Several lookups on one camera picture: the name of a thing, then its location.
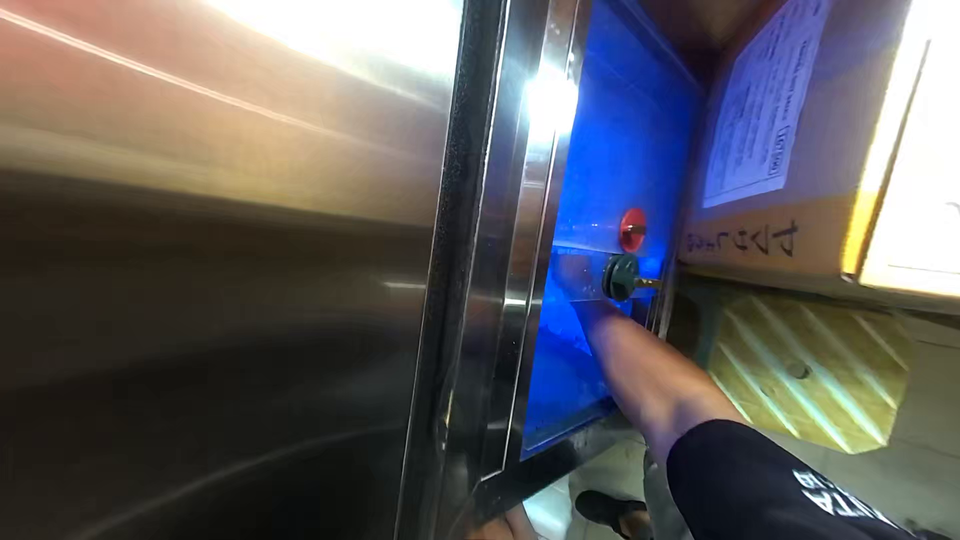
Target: hand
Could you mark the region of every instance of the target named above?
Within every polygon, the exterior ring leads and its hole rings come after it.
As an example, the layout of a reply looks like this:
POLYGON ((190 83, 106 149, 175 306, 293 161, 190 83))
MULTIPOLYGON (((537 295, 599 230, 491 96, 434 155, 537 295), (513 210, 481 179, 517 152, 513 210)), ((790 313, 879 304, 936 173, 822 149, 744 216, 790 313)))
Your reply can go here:
POLYGON ((469 534, 466 540, 537 540, 537 533, 521 503, 469 534))

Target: stainless steel panel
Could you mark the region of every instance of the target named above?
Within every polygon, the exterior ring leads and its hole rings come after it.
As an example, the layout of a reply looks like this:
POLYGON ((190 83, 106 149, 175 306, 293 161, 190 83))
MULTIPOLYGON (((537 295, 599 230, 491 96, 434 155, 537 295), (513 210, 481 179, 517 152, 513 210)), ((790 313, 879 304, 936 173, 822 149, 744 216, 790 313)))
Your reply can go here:
POLYGON ((0 536, 392 536, 460 25, 0 2, 0 536))
POLYGON ((476 167, 475 176, 471 171, 468 177, 478 183, 460 208, 466 223, 459 224, 459 237, 467 245, 459 262, 468 272, 444 282, 446 289, 461 292, 445 297, 445 319, 436 323, 444 335, 435 376, 421 373, 420 384, 439 385, 440 391, 425 397, 430 405, 421 410, 433 415, 432 429, 424 427, 411 439, 413 446, 421 439, 434 454, 427 456, 432 468, 421 465, 419 481, 409 482, 404 491, 408 501, 429 506, 408 508, 410 521, 403 522, 407 528, 401 534, 409 538, 456 538, 466 532, 484 513, 477 506, 478 489, 504 469, 519 344, 529 313, 536 312, 535 277, 545 272, 539 267, 545 263, 538 259, 540 236, 547 235, 549 246, 556 211, 556 201, 546 194, 559 190, 576 108, 581 59, 571 43, 582 46, 574 33, 586 30, 581 17, 588 13, 587 2, 504 4, 487 27, 488 35, 495 28, 497 42, 488 58, 493 86, 483 96, 490 101, 490 123, 483 133, 486 159, 464 159, 464 166, 476 167), (561 99, 554 101, 558 95, 561 99))

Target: cardboard box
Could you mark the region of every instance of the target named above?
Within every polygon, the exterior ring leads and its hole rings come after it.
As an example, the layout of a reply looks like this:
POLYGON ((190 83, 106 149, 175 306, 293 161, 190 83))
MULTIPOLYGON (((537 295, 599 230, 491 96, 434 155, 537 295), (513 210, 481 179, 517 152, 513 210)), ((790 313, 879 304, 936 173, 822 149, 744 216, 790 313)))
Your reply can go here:
POLYGON ((680 246, 691 271, 831 295, 862 288, 934 4, 764 4, 710 94, 680 246))

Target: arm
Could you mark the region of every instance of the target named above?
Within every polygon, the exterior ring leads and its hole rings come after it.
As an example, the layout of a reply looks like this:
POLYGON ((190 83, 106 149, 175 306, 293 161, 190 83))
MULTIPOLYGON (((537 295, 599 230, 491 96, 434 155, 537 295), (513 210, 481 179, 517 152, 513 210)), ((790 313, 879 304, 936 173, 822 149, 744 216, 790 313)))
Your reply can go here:
POLYGON ((613 398, 658 463, 665 465, 677 439, 699 424, 745 423, 707 373, 609 302, 573 305, 613 398))

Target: stainless steel door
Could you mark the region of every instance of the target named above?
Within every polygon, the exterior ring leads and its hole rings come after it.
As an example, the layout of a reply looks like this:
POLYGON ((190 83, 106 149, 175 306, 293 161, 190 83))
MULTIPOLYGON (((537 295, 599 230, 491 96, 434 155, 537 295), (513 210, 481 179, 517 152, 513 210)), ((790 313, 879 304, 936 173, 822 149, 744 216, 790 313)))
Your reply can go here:
POLYGON ((393 534, 460 26, 0 2, 0 536, 393 534))

